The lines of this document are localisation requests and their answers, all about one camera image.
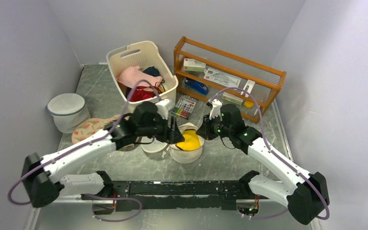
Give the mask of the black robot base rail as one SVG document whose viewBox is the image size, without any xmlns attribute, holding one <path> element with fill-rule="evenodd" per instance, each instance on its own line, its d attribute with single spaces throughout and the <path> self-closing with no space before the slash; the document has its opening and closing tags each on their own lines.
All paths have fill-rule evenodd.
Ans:
<svg viewBox="0 0 368 230">
<path fill-rule="evenodd" d="M 244 180 L 214 181 L 113 181 L 98 193 L 82 193 L 94 201 L 96 214 L 138 209 L 220 208 L 236 210 L 241 201 L 260 199 Z"/>
</svg>

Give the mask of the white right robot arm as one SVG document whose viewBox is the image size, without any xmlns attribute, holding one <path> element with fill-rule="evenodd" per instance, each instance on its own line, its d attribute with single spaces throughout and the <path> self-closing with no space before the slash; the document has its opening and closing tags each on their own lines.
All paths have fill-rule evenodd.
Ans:
<svg viewBox="0 0 368 230">
<path fill-rule="evenodd" d="M 264 196 L 286 207 L 299 223 L 308 225 L 325 211 L 329 217 L 329 194 L 325 177 L 310 173 L 281 154 L 256 128 L 247 126 L 233 104 L 214 100 L 196 134 L 205 140 L 228 138 L 235 149 L 257 159 L 278 178 L 277 181 L 251 171 L 239 186 L 244 198 Z"/>
</svg>

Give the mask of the yellow bra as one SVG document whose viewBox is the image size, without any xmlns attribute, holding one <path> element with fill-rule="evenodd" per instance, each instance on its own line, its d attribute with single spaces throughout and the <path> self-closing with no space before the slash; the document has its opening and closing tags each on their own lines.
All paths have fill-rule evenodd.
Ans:
<svg viewBox="0 0 368 230">
<path fill-rule="evenodd" d="M 194 151 L 201 147 L 199 136 L 194 129 L 186 129 L 182 132 L 184 137 L 183 142 L 176 143 L 175 146 L 183 151 Z"/>
</svg>

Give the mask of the white mesh laundry bag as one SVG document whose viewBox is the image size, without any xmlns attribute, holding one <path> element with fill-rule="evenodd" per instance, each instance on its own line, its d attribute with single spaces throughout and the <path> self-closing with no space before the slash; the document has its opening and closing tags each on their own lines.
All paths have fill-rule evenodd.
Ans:
<svg viewBox="0 0 368 230">
<path fill-rule="evenodd" d="M 181 133 L 186 129 L 198 130 L 198 127 L 192 123 L 180 125 L 178 128 Z M 167 144 L 147 137 L 141 139 L 143 143 L 140 146 L 145 155 L 152 160 L 161 161 L 165 157 L 171 156 L 174 161 L 181 164 L 187 164 L 194 162 L 201 156 L 205 140 L 200 136 L 199 140 L 201 142 L 201 147 L 194 151 L 183 151 L 178 149 L 175 144 Z"/>
</svg>

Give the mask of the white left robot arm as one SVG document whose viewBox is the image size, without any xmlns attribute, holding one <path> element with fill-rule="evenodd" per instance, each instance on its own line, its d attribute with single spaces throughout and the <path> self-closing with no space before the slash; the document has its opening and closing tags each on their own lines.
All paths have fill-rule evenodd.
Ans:
<svg viewBox="0 0 368 230">
<path fill-rule="evenodd" d="M 23 185 L 33 207 L 44 207 L 63 196 L 81 194 L 108 199 L 115 196 L 114 183 L 104 171 L 71 175 L 70 172 L 102 154 L 129 145 L 138 145 L 138 138 L 175 144 L 184 137 L 175 118 L 168 118 L 174 103 L 163 99 L 145 101 L 133 113 L 122 115 L 85 140 L 62 151 L 45 156 L 31 154 L 23 166 Z"/>
</svg>

